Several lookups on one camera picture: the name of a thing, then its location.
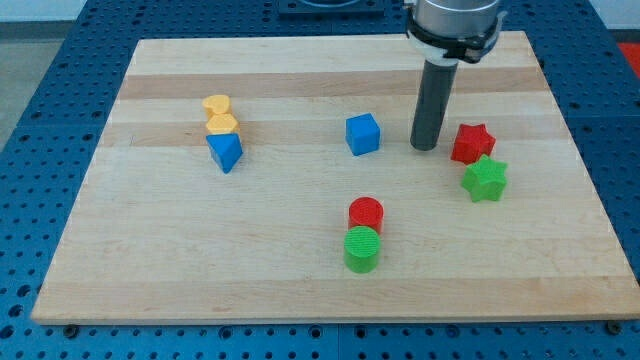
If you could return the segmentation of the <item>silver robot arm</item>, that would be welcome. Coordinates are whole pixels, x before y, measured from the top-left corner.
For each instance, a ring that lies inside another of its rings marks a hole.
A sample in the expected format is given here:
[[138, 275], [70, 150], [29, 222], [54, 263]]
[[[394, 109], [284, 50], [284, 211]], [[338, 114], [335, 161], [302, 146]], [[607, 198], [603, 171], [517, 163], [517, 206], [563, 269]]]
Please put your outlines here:
[[477, 64], [495, 47], [506, 13], [499, 0], [416, 0], [407, 7], [406, 36], [424, 56], [410, 144], [438, 143], [458, 64]]

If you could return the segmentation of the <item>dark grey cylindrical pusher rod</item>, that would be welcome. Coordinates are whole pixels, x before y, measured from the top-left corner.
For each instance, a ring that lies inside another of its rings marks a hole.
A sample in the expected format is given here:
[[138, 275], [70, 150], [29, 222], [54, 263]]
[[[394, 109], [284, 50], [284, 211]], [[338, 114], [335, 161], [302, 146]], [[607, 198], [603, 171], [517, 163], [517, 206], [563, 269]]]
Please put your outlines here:
[[416, 150], [433, 150], [439, 139], [458, 65], [440, 66], [425, 61], [420, 82], [410, 144]]

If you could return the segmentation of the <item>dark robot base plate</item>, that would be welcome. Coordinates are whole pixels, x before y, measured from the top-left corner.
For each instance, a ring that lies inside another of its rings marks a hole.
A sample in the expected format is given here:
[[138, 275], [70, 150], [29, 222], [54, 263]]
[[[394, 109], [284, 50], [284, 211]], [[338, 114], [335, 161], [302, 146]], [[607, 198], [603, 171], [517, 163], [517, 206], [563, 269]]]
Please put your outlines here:
[[385, 0], [276, 0], [280, 17], [383, 15]]

